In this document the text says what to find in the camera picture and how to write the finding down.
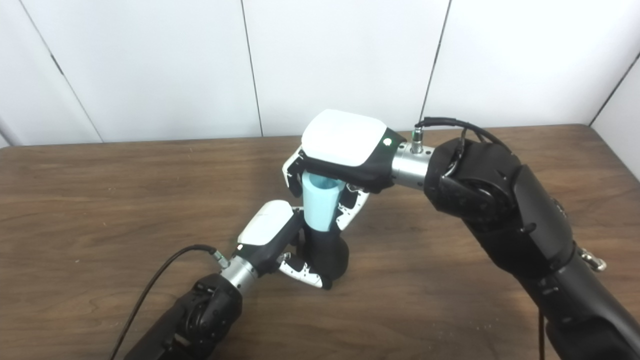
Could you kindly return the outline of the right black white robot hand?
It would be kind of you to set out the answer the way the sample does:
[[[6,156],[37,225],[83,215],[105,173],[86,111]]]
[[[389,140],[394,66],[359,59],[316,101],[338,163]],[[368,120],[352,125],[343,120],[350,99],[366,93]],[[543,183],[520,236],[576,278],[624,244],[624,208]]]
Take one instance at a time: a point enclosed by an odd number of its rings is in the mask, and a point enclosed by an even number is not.
[[[321,233],[348,227],[370,194],[394,186],[393,164],[406,143],[376,118],[320,112],[281,168],[290,193],[302,198],[306,225]]]

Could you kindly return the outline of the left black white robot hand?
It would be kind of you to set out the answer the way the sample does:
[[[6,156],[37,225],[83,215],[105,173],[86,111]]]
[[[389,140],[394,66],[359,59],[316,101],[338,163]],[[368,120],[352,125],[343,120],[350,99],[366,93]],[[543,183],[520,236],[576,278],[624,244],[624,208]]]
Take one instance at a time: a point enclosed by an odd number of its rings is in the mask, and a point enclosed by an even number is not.
[[[281,272],[293,280],[329,290],[333,282],[286,248],[297,243],[306,222],[301,208],[285,200],[266,202],[238,235],[228,268],[222,276],[242,294],[266,274]]]

